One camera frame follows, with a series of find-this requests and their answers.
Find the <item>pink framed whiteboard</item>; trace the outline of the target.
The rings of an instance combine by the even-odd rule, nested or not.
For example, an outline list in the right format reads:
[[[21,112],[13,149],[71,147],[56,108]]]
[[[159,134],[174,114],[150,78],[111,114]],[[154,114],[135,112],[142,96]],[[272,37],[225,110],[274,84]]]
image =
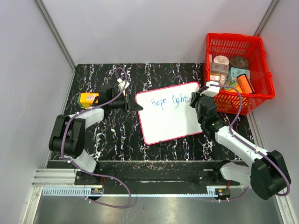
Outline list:
[[[199,83],[189,82],[136,94],[136,103],[143,107],[138,115],[145,144],[202,133],[190,106],[192,92],[199,88]]]

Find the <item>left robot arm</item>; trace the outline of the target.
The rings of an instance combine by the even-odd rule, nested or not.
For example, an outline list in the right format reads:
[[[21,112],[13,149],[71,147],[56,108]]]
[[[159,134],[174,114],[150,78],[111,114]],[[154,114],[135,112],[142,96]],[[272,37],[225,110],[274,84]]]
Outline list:
[[[81,93],[78,99],[82,111],[73,115],[58,115],[49,141],[49,150],[62,159],[73,162],[76,185],[97,185],[112,177],[102,177],[99,163],[85,150],[85,131],[90,126],[105,120],[112,110],[137,112],[143,107],[137,104],[124,90],[116,92],[110,85],[104,85],[97,93]]]

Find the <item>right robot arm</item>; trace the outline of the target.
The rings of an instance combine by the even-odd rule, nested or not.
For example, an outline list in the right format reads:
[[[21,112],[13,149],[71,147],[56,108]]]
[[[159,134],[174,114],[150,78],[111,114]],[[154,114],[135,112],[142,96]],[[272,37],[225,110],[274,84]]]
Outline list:
[[[203,133],[227,147],[246,165],[224,161],[213,172],[213,181],[219,185],[227,181],[244,184],[251,187],[263,200],[289,195],[291,178],[283,155],[277,150],[269,152],[253,144],[234,131],[232,124],[222,120],[217,114],[214,101],[214,96],[218,93],[219,86],[214,84],[205,90],[193,92],[190,106],[196,111]]]

